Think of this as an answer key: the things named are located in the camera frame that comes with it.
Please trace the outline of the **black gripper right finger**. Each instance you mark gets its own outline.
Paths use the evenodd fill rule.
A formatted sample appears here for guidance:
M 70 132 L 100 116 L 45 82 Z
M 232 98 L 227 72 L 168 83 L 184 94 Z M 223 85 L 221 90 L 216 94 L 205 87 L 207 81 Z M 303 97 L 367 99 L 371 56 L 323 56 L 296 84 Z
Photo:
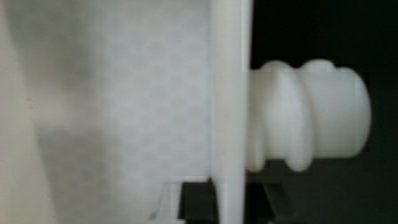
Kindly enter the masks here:
M 285 190 L 276 183 L 246 185 L 246 224 L 283 224 L 292 220 Z

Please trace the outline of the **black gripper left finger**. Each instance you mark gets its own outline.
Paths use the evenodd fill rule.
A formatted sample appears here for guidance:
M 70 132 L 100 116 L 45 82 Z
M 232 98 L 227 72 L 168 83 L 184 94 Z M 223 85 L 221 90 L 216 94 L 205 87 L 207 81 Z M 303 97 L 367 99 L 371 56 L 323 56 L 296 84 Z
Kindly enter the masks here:
M 218 224 L 216 194 L 211 182 L 180 185 L 177 219 L 184 224 Z

